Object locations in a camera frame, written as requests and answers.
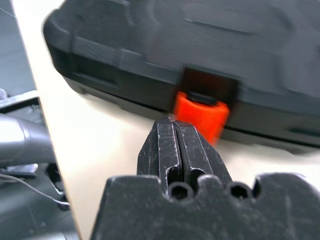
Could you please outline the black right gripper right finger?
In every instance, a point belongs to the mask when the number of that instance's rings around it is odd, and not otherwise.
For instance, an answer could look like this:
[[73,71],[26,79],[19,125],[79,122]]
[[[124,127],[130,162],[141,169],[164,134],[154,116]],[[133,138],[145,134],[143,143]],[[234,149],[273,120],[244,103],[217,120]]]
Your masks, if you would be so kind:
[[198,186],[202,175],[214,175],[225,186],[233,180],[219,153],[190,123],[175,121],[174,129],[181,154],[183,180]]

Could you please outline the silver robot body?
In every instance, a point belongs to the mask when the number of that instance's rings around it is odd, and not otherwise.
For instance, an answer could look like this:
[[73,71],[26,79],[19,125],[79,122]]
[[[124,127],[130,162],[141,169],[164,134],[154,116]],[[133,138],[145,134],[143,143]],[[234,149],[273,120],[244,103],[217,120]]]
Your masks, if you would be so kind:
[[55,162],[45,126],[0,113],[0,168]]

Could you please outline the black plastic tool case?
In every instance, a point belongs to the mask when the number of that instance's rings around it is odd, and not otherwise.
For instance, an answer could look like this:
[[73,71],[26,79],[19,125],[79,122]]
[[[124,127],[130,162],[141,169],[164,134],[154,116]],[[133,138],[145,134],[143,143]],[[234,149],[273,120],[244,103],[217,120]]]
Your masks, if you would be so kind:
[[157,119],[183,92],[225,139],[320,150],[320,0],[64,0],[43,35],[77,93]]

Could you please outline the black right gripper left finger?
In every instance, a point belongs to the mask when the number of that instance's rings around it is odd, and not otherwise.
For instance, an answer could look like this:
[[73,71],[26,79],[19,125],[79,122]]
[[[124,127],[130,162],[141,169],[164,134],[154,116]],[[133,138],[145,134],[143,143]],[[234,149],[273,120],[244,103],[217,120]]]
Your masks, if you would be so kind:
[[169,117],[154,122],[138,154],[136,173],[157,176],[162,187],[184,181],[178,137]]

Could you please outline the orange case latch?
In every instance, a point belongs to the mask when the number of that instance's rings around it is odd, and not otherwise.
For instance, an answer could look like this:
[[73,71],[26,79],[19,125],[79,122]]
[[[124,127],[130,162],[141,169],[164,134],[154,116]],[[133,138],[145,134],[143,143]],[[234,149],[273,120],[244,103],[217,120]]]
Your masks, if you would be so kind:
[[177,121],[194,125],[210,144],[215,145],[225,127],[230,110],[223,102],[205,105],[189,100],[186,93],[179,91],[173,114]]

